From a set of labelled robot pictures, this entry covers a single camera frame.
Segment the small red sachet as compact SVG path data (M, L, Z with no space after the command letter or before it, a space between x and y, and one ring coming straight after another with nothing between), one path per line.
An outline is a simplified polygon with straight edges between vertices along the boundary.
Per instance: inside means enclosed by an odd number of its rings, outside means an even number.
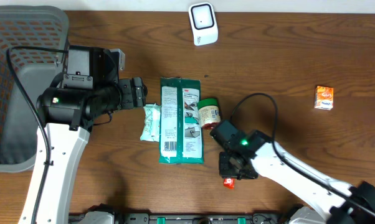
M233 179L233 178L224 179L223 186L228 188L228 189L234 189L235 179Z

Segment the teal packet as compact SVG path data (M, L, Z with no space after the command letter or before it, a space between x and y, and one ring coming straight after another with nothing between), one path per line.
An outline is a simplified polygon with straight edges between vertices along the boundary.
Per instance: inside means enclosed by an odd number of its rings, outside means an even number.
M157 104L144 106L145 124L140 136L141 141L159 142L161 107Z

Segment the green lid spice jar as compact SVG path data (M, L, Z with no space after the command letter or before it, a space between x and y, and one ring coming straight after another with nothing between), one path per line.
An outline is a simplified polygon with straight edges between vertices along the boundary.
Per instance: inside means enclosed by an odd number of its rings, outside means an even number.
M197 108L202 129L213 129L221 122L218 100L216 98L206 98L199 101Z

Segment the white green packet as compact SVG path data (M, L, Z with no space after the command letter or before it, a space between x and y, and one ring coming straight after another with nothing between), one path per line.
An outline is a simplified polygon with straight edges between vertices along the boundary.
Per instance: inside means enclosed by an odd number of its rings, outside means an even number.
M162 77L160 86L159 163L202 164L202 128L197 105L201 82Z

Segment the small orange box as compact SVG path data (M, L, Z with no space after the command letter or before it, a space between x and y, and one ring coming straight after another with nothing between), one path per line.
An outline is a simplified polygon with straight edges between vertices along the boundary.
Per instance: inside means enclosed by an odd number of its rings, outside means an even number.
M317 86L315 89L314 108L319 110L333 109L334 88Z

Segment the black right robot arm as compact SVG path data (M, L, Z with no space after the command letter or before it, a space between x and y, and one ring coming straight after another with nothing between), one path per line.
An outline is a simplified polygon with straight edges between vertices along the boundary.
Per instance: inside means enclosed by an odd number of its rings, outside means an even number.
M375 223L375 186L357 187L334 179L292 156L274 138L255 130L245 134L221 121L211 137L222 148L222 178L266 177L306 202L326 223Z

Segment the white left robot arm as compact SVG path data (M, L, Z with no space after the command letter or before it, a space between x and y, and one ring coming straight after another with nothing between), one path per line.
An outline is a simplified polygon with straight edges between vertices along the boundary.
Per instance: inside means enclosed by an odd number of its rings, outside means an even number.
M140 77L121 79L120 49L71 45L65 62L32 108L37 151L19 223L68 223L75 176L95 120L142 108L147 88Z

